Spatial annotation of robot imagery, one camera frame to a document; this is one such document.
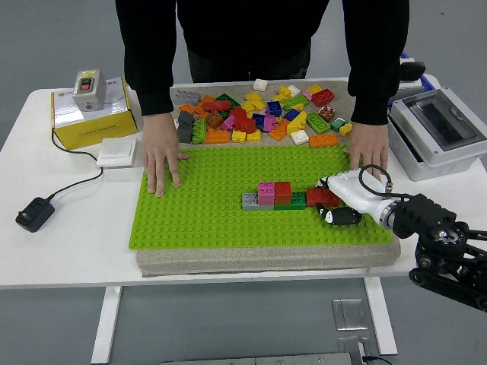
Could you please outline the person's right hand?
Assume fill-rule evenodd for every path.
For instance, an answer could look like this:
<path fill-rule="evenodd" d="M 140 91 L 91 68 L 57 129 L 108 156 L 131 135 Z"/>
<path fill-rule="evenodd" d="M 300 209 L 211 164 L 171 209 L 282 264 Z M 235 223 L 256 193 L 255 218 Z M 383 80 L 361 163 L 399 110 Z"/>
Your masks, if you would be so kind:
<path fill-rule="evenodd" d="M 142 136 L 143 167 L 148 181 L 148 192 L 161 197 L 164 194 L 166 170 L 172 178 L 173 186 L 180 186 L 179 160 L 189 158 L 180 150 L 176 126 L 170 113 L 143 117 Z"/>

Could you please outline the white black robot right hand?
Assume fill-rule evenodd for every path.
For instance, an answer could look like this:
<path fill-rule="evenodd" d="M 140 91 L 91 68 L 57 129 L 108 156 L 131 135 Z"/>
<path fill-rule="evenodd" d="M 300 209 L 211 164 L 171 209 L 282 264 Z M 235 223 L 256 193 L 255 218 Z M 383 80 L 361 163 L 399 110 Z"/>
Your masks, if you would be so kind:
<path fill-rule="evenodd" d="M 325 222 L 349 226 L 360 223 L 362 216 L 369 214 L 381 227 L 393 228 L 396 200 L 392 196 L 393 183 L 389 176 L 383 183 L 364 169 L 355 169 L 322 178 L 317 186 L 328 188 L 345 203 L 334 209 L 317 204 L 317 213 Z"/>

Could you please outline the person's left hand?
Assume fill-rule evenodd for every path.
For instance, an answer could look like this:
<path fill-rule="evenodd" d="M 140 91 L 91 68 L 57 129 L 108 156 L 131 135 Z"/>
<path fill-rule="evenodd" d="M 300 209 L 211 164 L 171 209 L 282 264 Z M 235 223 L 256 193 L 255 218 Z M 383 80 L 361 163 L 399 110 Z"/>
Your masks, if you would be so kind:
<path fill-rule="evenodd" d="M 373 164 L 387 170 L 389 135 L 386 125 L 354 123 L 350 134 L 350 146 L 345 149 L 350 156 L 350 169 Z"/>

